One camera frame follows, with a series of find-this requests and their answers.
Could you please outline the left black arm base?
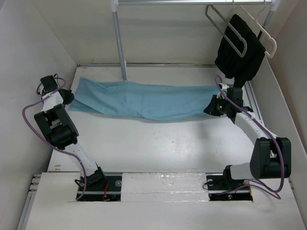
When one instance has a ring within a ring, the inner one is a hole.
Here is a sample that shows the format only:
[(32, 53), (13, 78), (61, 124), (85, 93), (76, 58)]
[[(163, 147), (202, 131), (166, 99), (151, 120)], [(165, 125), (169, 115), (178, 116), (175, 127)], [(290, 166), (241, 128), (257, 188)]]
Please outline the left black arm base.
[(117, 202), (121, 200), (122, 174), (107, 173), (106, 182), (87, 185), (80, 199), (82, 202)]

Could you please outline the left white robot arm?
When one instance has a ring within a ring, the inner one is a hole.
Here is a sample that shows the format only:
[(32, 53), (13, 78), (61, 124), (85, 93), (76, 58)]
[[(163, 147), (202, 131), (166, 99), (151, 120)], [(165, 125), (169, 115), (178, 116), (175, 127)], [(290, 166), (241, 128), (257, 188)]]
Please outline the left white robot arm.
[(107, 178), (101, 167), (88, 157), (78, 143), (79, 132), (65, 110), (74, 100), (71, 90), (60, 89), (56, 76), (46, 76), (40, 79), (37, 93), (41, 95), (43, 108), (34, 115), (34, 119), (44, 138), (52, 146), (67, 152), (70, 159), (82, 172), (75, 183), (80, 189), (102, 190), (107, 185)]

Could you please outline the light blue trousers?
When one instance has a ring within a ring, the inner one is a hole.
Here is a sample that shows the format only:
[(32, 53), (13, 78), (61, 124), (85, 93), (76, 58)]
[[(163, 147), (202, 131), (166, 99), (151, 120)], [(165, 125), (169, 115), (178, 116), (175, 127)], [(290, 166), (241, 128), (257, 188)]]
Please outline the light blue trousers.
[(217, 93), (216, 85), (166, 86), (81, 78), (69, 109), (110, 117), (173, 121), (204, 116), (204, 109)]

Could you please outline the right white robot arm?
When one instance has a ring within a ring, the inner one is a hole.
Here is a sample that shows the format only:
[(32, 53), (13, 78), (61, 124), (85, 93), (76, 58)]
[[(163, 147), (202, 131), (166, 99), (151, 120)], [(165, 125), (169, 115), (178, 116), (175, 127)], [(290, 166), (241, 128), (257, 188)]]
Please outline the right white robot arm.
[(269, 131), (256, 118), (253, 110), (244, 105), (241, 88), (218, 85), (219, 93), (213, 95), (204, 112), (212, 116), (227, 116), (239, 127), (253, 144), (250, 161), (226, 166), (223, 186), (232, 189), (239, 180), (275, 179), (284, 180), (291, 175), (291, 142)]

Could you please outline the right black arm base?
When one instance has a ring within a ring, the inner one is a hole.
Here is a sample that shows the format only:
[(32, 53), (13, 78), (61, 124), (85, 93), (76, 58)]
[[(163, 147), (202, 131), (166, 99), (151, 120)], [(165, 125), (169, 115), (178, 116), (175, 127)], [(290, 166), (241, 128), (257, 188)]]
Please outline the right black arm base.
[(208, 192), (209, 201), (253, 201), (249, 186), (244, 180), (227, 182), (222, 173), (207, 173), (203, 189)]

